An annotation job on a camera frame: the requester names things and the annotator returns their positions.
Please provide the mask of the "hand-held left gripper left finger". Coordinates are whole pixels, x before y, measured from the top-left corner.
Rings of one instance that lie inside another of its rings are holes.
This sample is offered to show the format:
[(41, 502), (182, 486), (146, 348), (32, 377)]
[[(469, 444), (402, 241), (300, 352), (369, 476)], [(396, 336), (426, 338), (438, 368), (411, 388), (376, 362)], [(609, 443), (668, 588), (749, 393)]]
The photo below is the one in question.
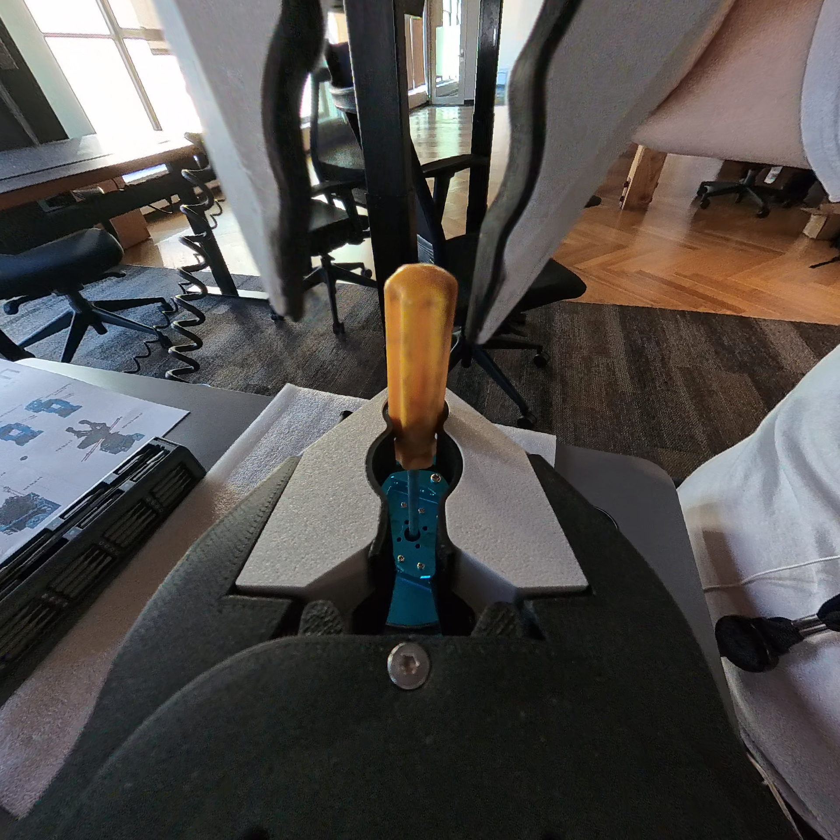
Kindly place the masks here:
[(383, 502), (367, 457), (386, 430), (385, 402), (385, 395), (373, 397), (303, 451), (237, 591), (337, 607), (356, 607), (372, 592), (368, 559)]

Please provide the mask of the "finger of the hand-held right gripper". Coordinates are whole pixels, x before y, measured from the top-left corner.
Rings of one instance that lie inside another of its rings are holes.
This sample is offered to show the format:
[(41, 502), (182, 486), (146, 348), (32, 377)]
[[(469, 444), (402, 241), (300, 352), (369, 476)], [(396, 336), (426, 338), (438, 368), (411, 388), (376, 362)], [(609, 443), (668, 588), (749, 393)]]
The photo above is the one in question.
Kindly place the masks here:
[(543, 2), (509, 76), (509, 148), (479, 231), (465, 332), (484, 343), (570, 232), (727, 2)]
[(269, 302), (298, 321), (311, 270), (312, 204), (300, 111), (321, 55), (323, 2), (161, 1), (154, 7)]

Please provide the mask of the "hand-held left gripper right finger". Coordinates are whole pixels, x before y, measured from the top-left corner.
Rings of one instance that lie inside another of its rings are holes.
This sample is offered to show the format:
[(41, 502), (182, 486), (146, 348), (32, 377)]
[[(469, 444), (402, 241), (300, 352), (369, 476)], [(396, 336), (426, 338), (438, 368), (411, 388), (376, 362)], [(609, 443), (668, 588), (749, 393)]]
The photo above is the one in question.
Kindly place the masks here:
[(487, 420), (447, 398), (444, 430), (462, 470), (444, 503), (456, 550), (451, 588), (471, 607), (583, 592), (585, 575), (534, 471), (530, 455), (554, 467), (554, 435)]

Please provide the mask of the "blue metal robot base part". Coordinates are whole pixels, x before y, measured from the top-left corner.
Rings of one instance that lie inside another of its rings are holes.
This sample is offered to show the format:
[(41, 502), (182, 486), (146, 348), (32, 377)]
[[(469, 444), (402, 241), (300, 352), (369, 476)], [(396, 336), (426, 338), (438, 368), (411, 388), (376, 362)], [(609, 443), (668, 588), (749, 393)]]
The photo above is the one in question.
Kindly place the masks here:
[(439, 625), (435, 575), (440, 504), (447, 480), (436, 469), (418, 470), (416, 494), (410, 497), (408, 471), (383, 482), (395, 582), (386, 623), (389, 627), (434, 629)]

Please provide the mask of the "orange-handled screwdriver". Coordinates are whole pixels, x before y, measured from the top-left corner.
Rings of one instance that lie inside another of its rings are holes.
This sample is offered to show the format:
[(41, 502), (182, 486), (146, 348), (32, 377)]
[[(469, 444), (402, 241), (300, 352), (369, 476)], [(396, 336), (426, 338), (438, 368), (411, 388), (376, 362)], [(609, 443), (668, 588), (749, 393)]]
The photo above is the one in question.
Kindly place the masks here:
[(419, 534), (418, 472), (433, 464), (445, 415), (457, 294), (456, 278), (431, 264), (401, 266), (384, 286), (387, 410), (395, 459), (408, 472), (412, 538)]

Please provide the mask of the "grey desk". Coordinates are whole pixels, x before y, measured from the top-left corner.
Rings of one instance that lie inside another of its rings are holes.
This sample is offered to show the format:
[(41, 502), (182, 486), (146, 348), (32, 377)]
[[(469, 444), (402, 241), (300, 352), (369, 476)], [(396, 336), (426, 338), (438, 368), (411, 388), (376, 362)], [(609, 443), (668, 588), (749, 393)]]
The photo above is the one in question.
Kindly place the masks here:
[[(171, 432), (207, 469), (207, 478), (111, 583), (84, 606), (58, 644), (11, 689), (2, 703), (2, 789), (52, 777), (91, 714), (118, 646), (137, 616), (193, 541), (228, 508), (216, 498), (251, 447), (238, 445), (253, 423), (261, 434), (270, 421), (259, 416), (270, 397), (100, 371), (79, 365), (28, 360), (29, 366), (62, 373), (110, 391), (189, 410)], [(657, 465), (625, 455), (558, 444), (555, 467), (589, 502), (604, 510), (643, 555), (675, 598), (707, 657), (734, 727), (706, 599), (672, 479)]]

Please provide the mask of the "wooden pillar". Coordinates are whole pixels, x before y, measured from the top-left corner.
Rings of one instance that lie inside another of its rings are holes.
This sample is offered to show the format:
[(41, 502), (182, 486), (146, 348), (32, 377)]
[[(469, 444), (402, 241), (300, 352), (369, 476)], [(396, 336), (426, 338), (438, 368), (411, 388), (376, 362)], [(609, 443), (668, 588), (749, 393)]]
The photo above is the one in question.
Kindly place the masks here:
[(667, 157), (666, 152), (638, 145), (619, 201), (622, 210), (647, 210), (654, 199)]

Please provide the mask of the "white foam sheet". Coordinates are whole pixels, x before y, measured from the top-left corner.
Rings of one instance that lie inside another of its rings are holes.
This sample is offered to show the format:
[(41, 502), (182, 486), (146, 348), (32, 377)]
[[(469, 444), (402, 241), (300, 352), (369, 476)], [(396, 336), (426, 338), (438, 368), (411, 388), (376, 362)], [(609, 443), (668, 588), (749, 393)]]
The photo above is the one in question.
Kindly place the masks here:
[[(303, 601), (246, 594), (235, 583), (303, 451), (366, 402), (288, 384), (259, 416), (270, 426), (260, 434), (253, 423), (237, 440), (251, 451), (217, 488), (227, 509), (152, 594), (118, 646), (92, 707), (91, 714), (99, 706), (114, 716), (117, 743), (127, 738), (123, 730), (131, 733), (197, 675), (275, 636), (290, 600)], [(18, 784), (5, 797), (24, 802), (17, 806), (24, 812), (49, 781), (39, 789)]]

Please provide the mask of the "large window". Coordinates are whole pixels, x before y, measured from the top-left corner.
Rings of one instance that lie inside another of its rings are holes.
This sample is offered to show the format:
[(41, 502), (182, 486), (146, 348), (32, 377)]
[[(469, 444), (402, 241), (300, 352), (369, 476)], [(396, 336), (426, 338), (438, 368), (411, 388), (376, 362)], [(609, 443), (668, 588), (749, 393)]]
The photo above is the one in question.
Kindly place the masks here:
[(46, 46), (100, 134), (199, 133), (152, 1), (27, 1)]

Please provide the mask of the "black office chair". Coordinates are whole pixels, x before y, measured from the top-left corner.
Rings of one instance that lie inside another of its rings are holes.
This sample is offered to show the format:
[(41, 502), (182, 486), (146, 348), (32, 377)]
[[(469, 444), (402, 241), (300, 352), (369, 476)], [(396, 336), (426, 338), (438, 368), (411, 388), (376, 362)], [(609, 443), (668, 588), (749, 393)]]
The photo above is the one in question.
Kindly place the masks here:
[(70, 309), (31, 334), (20, 344), (1, 334), (1, 355), (9, 361), (32, 358), (27, 347), (68, 330), (61, 362), (72, 361), (86, 332), (105, 334), (109, 325), (135, 332), (157, 334), (157, 328), (125, 318), (121, 311), (158, 306), (167, 317), (177, 311), (163, 297), (90, 301), (83, 297), (84, 286), (95, 281), (123, 277), (117, 270), (123, 248), (107, 229), (82, 230), (17, 255), (1, 255), (1, 299), (6, 314), (16, 314), (23, 304), (49, 296), (68, 300)]
[(749, 200), (757, 207), (754, 214), (756, 218), (764, 219), (770, 215), (772, 206), (789, 206), (791, 199), (783, 188), (774, 188), (771, 184), (760, 182), (760, 175), (767, 169), (767, 166), (747, 164), (737, 181), (701, 182), (696, 190), (700, 208), (708, 209), (714, 198), (734, 196), (735, 203)]
[(320, 66), (311, 74), (309, 151), (317, 177), (311, 191), (310, 253), (320, 267), (307, 278), (309, 288), (325, 284), (332, 314), (332, 331), (344, 332), (337, 302), (339, 280), (376, 288), (372, 270), (363, 262), (337, 262), (332, 254), (346, 245), (360, 245), (370, 235), (361, 133), (355, 107), (350, 46), (323, 45)]

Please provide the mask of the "small cardboard box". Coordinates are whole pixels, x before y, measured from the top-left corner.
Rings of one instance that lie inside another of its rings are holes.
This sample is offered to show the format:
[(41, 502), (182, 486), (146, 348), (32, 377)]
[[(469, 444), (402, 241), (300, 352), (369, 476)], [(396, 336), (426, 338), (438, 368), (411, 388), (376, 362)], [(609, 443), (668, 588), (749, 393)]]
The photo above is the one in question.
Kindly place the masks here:
[(131, 249), (151, 239), (149, 227), (139, 209), (116, 216), (110, 219), (110, 223), (124, 250)]

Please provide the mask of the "dark wooden office table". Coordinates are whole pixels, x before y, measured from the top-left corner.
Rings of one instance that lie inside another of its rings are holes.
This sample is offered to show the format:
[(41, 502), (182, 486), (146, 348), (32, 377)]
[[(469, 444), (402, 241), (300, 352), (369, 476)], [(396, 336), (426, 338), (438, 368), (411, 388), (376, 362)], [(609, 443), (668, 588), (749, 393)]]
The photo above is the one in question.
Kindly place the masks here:
[(154, 165), (165, 165), (167, 174), (128, 185), (122, 190), (94, 194), (80, 202), (47, 211), (42, 217), (27, 217), (19, 224), (3, 217), (2, 255), (17, 255), (90, 228), (107, 229), (116, 237), (110, 219), (176, 195), (194, 234), (187, 244), (203, 258), (217, 280), (217, 287), (207, 287), (206, 293), (244, 298), (245, 294), (236, 288), (218, 251), (205, 216), (205, 207), (214, 203), (214, 196), (206, 185), (215, 173), (207, 169), (207, 164), (206, 150), (197, 136), (185, 140), (144, 141), (131, 153), (104, 150), (96, 135), (4, 151), (3, 214)]

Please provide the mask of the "black screwdriver bit case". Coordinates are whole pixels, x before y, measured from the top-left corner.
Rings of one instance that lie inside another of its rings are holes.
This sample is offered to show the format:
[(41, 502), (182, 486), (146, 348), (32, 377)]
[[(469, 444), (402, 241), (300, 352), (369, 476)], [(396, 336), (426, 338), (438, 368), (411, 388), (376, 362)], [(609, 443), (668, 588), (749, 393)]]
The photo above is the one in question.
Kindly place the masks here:
[(3, 696), (205, 474), (187, 447), (157, 437), (64, 507), (2, 491)]

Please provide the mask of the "open instruction manual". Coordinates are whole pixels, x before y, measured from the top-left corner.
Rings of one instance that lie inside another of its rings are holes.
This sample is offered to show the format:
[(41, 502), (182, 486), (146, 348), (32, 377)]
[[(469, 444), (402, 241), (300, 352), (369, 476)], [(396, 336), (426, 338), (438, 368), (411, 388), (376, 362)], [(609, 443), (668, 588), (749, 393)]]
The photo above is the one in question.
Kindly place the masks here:
[(1, 559), (188, 411), (1, 361)]

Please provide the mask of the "black drawstring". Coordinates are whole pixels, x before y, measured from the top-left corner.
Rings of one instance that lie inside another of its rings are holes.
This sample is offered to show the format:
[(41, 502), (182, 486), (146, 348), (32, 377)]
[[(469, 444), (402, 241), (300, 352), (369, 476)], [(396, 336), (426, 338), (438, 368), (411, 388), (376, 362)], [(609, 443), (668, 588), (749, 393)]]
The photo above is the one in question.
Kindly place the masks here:
[(808, 637), (839, 632), (838, 596), (826, 601), (810, 616), (749, 617), (726, 615), (715, 625), (719, 654), (741, 670), (766, 673), (773, 670), (794, 646)]

